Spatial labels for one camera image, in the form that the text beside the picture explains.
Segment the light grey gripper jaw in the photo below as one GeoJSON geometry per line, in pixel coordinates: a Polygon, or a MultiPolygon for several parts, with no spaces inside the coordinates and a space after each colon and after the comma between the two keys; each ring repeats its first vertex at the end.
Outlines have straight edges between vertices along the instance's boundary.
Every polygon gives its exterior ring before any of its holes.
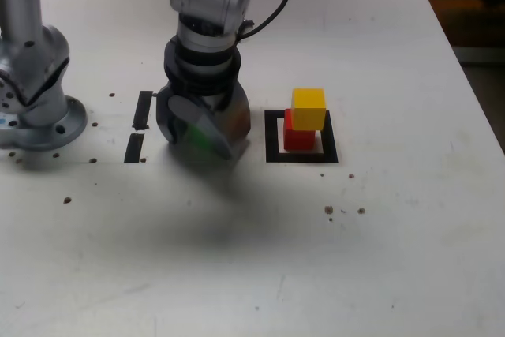
{"type": "Polygon", "coordinates": [[[251,129],[249,100],[238,81],[217,95],[174,93],[168,106],[188,126],[181,143],[221,159],[235,158],[251,129]]]}

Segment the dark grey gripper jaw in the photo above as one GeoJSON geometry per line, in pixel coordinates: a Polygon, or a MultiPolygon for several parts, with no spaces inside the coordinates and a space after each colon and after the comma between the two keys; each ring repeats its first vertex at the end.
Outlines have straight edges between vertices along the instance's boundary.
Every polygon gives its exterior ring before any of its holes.
{"type": "Polygon", "coordinates": [[[156,121],[162,135],[171,144],[182,142],[187,132],[187,124],[178,118],[169,108],[168,101],[174,96],[170,83],[165,85],[156,96],[156,121]]]}

